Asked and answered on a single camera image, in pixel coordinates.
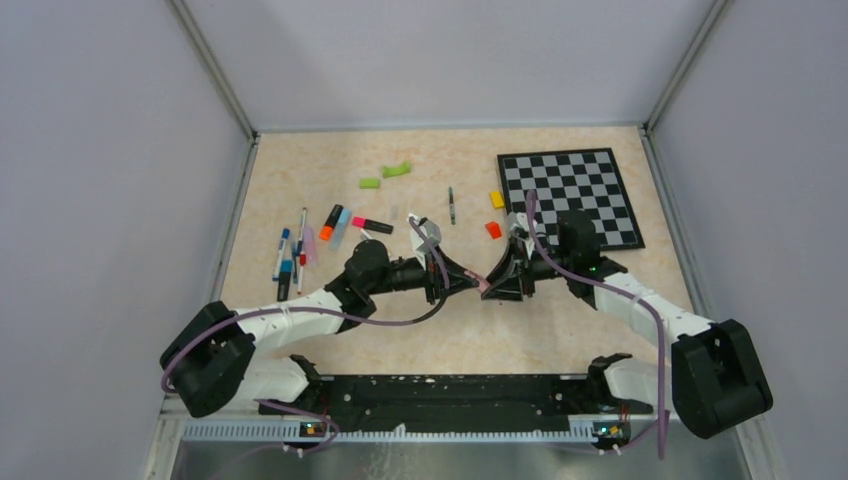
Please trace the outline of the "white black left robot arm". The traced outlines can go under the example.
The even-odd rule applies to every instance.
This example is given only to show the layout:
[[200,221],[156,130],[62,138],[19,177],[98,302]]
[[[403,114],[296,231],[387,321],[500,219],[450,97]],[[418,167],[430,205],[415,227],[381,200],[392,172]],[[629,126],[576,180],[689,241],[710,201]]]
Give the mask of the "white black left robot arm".
[[379,294],[423,290],[433,307],[412,319],[418,324],[438,313],[449,296],[479,285],[473,273],[437,246],[392,260],[382,242],[364,240],[342,273],[309,295],[241,310],[222,301],[204,305],[161,354],[160,386],[177,395],[194,418],[242,399],[275,400],[308,413],[321,397],[316,374],[302,360],[288,359],[272,368],[252,366],[261,351],[373,325],[373,298]]

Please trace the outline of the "green thin pen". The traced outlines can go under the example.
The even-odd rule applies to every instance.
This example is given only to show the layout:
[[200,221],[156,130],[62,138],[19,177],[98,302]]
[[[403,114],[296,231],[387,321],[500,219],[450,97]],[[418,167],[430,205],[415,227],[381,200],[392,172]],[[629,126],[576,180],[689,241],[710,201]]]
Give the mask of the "green thin pen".
[[448,187],[448,208],[451,225],[456,225],[456,204],[453,187]]

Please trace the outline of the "pink translucent pen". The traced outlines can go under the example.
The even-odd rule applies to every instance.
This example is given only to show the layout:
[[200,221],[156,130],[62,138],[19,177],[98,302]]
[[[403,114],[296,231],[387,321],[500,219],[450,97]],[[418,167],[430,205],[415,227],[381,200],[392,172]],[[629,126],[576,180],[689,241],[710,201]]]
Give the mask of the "pink translucent pen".
[[464,275],[469,279],[473,279],[476,283],[476,289],[480,293],[486,292],[490,288],[490,283],[486,280],[486,278],[472,270],[465,270]]

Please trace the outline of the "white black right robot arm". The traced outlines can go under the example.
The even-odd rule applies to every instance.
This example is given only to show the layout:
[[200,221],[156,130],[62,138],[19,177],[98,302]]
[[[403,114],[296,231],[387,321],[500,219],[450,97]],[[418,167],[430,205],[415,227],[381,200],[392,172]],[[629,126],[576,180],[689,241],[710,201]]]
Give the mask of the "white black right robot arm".
[[488,275],[485,300],[522,301],[537,282],[562,277],[568,291],[630,328],[657,349],[656,363],[627,355],[603,359],[586,385],[589,404],[612,412],[635,400],[677,415],[695,436],[709,439],[774,406],[774,397],[747,328],[689,312],[643,285],[604,256],[587,212],[557,219],[557,243],[546,245],[523,212],[507,217],[508,246]]

